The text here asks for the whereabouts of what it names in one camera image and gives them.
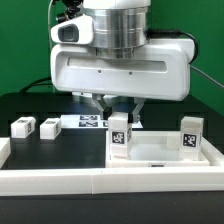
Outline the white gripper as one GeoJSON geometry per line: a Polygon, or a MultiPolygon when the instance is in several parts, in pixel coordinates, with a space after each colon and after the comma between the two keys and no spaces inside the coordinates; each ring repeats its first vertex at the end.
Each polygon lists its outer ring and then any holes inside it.
{"type": "Polygon", "coordinates": [[[138,97],[128,114],[128,122],[137,123],[143,98],[181,101],[189,94],[193,55],[189,39],[152,39],[136,48],[131,59],[103,59],[89,46],[57,44],[51,52],[51,78],[58,90],[93,94],[102,120],[112,108],[101,94],[138,97]]]}

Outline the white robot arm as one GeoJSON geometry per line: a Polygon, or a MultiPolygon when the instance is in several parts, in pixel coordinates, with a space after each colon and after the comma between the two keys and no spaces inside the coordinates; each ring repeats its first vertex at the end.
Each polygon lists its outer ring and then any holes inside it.
{"type": "Polygon", "coordinates": [[[61,91],[89,93],[103,119],[106,95],[132,97],[134,123],[146,99],[181,101],[190,89],[194,38],[152,29],[151,0],[62,0],[67,15],[50,30],[51,79],[61,91]]]}

